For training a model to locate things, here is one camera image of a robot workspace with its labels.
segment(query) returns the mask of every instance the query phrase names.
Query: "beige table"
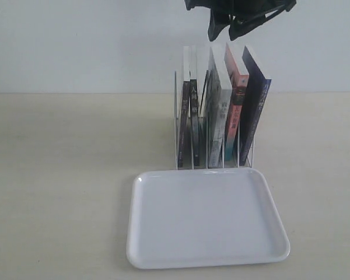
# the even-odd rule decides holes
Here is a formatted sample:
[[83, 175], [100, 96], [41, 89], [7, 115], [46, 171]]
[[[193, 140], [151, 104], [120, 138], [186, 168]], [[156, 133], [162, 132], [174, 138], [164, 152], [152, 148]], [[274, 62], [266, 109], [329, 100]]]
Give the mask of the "beige table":
[[172, 96], [0, 95], [0, 280], [350, 279], [350, 93], [270, 94], [255, 167], [292, 251], [277, 264], [140, 271], [131, 184], [174, 167]]

